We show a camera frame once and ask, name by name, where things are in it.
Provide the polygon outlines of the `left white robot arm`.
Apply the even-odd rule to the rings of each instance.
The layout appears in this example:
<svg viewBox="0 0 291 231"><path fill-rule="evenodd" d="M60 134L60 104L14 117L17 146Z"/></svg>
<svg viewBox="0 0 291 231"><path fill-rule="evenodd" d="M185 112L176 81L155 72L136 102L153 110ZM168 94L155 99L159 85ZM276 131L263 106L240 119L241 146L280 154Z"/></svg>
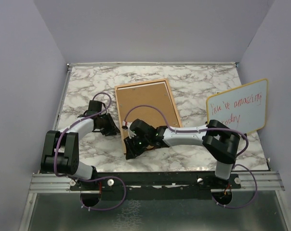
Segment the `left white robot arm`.
<svg viewBox="0 0 291 231"><path fill-rule="evenodd" d="M106 110L107 107L103 102L91 100L88 109L78 116L72 128L48 131L40 171L81 179L85 189L94 189L98 183L97 171L94 166L79 160L79 141L92 132L104 136L115 136L120 133L111 114Z"/></svg>

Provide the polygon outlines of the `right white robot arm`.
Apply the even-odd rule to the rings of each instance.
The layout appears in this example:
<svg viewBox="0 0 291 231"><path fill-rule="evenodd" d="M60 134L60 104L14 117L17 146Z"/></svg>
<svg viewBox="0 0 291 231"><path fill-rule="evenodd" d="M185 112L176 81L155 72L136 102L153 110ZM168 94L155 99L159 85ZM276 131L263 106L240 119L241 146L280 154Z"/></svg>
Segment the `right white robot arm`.
<svg viewBox="0 0 291 231"><path fill-rule="evenodd" d="M124 139L126 159L134 159L148 148L160 149L179 145L202 146L216 160L213 184L217 188L224 188L230 183L230 174L236 162L240 135L217 120L209 124L176 128L159 126L157 128L136 119L123 126L128 132Z"/></svg>

